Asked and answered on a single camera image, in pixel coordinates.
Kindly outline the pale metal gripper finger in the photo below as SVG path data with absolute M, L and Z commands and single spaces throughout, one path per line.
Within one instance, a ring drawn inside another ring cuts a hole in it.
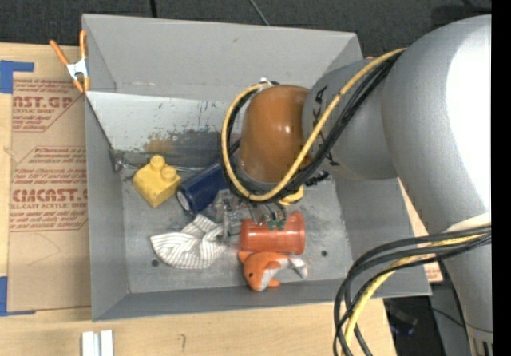
M 239 241 L 241 220 L 224 220 L 221 241 L 226 245 L 233 245 Z
M 225 220 L 237 220 L 235 197 L 230 192 L 219 192 L 215 199 L 215 220 L 223 223 Z

